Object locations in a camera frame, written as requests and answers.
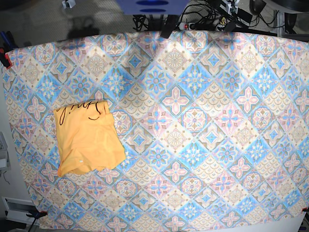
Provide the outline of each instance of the tablecloth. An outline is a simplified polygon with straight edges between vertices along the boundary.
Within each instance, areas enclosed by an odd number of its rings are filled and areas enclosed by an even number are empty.
[[[16,154],[45,229],[199,231],[301,215],[309,204],[309,52],[206,31],[93,36],[9,53]],[[126,160],[57,176],[53,109],[108,101]]]

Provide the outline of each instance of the table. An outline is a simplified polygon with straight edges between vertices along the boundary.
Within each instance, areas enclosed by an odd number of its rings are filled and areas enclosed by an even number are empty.
[[[101,35],[21,48],[2,67],[43,229],[200,231],[282,220],[309,204],[306,43],[206,31]],[[57,176],[52,110],[107,100],[126,160]]]

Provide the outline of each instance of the folded shirt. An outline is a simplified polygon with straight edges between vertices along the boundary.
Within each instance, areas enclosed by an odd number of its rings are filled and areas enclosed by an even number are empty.
[[[106,101],[91,101],[54,110],[60,153],[58,176],[113,169],[125,150]]]

